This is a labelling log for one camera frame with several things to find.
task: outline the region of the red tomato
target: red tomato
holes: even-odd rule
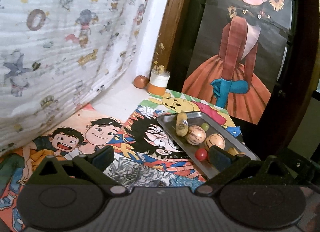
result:
[[[195,156],[199,161],[203,161],[207,158],[208,152],[206,149],[200,148],[196,151]]]

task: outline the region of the onion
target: onion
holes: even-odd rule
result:
[[[148,79],[145,76],[137,76],[133,81],[133,85],[139,89],[144,89],[147,86],[147,84]]]

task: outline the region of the wooden frame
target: wooden frame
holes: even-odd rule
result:
[[[181,22],[181,15],[184,13],[183,8],[188,7],[186,2],[188,0],[168,0],[158,35],[152,67],[155,65],[154,62],[157,61],[157,65],[163,65],[167,69],[178,24]]]
[[[320,0],[298,1],[292,56],[285,78],[275,87],[259,124],[249,128],[253,141],[249,147],[261,159],[289,145],[319,81]],[[169,58],[183,6],[188,6],[188,0],[168,0],[161,24],[153,62],[157,60],[166,69],[171,63]]]

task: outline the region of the blue gloves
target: blue gloves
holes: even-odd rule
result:
[[[210,85],[213,87],[214,97],[217,99],[216,106],[225,108],[228,100],[232,81],[216,79]]]
[[[248,82],[245,80],[231,81],[221,78],[212,81],[210,85],[217,99],[216,106],[221,108],[225,108],[229,93],[246,94],[248,92]]]

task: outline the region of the screw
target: screw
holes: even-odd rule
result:
[[[125,193],[126,189],[123,186],[116,185],[116,186],[111,187],[110,191],[113,194],[118,194],[119,195],[119,194]]]
[[[211,192],[213,192],[213,189],[209,185],[202,185],[197,188],[197,191],[201,194],[210,194]]]

